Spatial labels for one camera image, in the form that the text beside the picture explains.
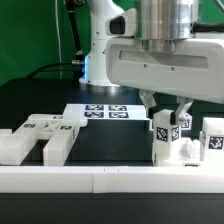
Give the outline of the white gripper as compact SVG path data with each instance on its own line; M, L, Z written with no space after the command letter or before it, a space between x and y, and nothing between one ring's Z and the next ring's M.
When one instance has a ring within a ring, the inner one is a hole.
M135 38L112 38L106 71L111 83L140 89L147 118L156 109L153 92L180 96L170 124L182 125L193 99L224 104L224 34L180 40L173 53L145 51Z

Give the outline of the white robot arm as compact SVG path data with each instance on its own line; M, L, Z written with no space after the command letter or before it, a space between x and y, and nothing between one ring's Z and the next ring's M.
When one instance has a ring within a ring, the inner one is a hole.
M87 4L92 49L82 83L136 88L148 116L155 93L174 95L173 124L195 100L224 104L224 21L200 22L199 0L134 0L127 11L112 0Z

